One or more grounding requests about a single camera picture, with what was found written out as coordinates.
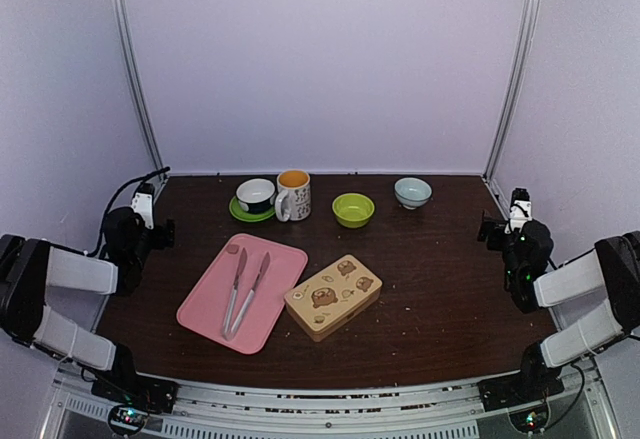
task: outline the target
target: wooden box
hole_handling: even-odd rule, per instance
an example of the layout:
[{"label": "wooden box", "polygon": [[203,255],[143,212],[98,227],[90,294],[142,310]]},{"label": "wooden box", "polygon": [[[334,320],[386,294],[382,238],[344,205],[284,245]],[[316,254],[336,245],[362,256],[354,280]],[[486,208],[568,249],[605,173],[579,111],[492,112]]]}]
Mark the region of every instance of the wooden box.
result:
[{"label": "wooden box", "polygon": [[346,255],[284,296],[287,311],[316,342],[344,326],[380,296],[382,281]]}]

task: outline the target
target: white cup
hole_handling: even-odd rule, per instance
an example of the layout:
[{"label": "white cup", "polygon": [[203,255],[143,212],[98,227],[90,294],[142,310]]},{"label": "white cup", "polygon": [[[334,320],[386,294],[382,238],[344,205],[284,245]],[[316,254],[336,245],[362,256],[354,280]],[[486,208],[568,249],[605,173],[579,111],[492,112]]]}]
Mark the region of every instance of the white cup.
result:
[{"label": "white cup", "polygon": [[274,207],[279,221],[301,221],[311,214],[311,178],[304,171],[285,171],[278,176]]}]

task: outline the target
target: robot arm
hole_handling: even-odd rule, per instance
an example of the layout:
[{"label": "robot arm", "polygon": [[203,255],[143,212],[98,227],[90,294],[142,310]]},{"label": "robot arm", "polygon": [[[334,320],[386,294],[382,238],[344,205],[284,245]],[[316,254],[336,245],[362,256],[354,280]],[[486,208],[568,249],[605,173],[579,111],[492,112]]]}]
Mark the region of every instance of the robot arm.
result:
[{"label": "robot arm", "polygon": [[171,412],[177,384],[138,375],[126,346],[93,334],[53,310],[45,302],[45,290],[54,286],[102,295],[130,294],[140,282],[149,252],[173,246],[173,222],[154,224],[154,191],[146,183],[166,170],[133,180],[142,184],[131,207],[109,211],[114,196],[102,221],[100,237],[104,235],[105,245],[100,258],[46,240],[0,238],[0,327],[19,344],[74,360],[91,371],[97,378],[94,395],[154,413]]},{"label": "robot arm", "polygon": [[640,326],[640,232],[600,240],[593,250],[544,273],[553,241],[543,224],[531,228],[537,221],[530,217],[530,203],[529,220],[520,224],[513,221],[514,213],[522,212],[513,206],[522,191],[514,191],[509,221],[483,216],[478,235],[478,240],[487,240],[489,249],[502,251],[505,289],[517,307],[527,313],[601,287],[606,288],[608,297],[566,329],[530,345],[518,373],[481,381],[478,387],[486,410],[562,392],[558,376],[564,365],[585,354],[595,355]]}]

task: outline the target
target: small bowl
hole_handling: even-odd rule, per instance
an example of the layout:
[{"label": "small bowl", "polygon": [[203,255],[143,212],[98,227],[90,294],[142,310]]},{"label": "small bowl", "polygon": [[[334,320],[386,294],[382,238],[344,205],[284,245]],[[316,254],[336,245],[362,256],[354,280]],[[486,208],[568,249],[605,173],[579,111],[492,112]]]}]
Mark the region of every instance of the small bowl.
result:
[{"label": "small bowl", "polygon": [[355,193],[336,197],[332,208],[340,225],[349,229],[366,226],[376,210],[376,206],[371,199]]},{"label": "small bowl", "polygon": [[424,206],[431,199],[431,186],[417,177],[403,177],[395,185],[396,199],[405,209]]},{"label": "small bowl", "polygon": [[240,209],[249,214],[261,214],[268,211],[275,200],[276,186],[266,179],[251,179],[240,184],[236,197]]}]

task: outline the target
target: pink cutting board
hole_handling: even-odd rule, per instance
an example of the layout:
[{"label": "pink cutting board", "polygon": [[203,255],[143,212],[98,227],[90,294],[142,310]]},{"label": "pink cutting board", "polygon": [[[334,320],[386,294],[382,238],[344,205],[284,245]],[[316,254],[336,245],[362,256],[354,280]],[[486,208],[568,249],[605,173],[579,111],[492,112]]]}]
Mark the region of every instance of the pink cutting board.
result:
[{"label": "pink cutting board", "polygon": [[[235,254],[227,249],[233,244],[239,246]],[[248,254],[247,265],[240,276],[232,323],[267,252],[271,255],[271,264],[235,337],[227,341],[222,336],[222,323],[243,247]],[[267,342],[284,308],[284,294],[298,282],[307,260],[307,254],[300,249],[249,234],[237,234],[229,239],[178,309],[178,323],[242,354],[255,354]]]}]

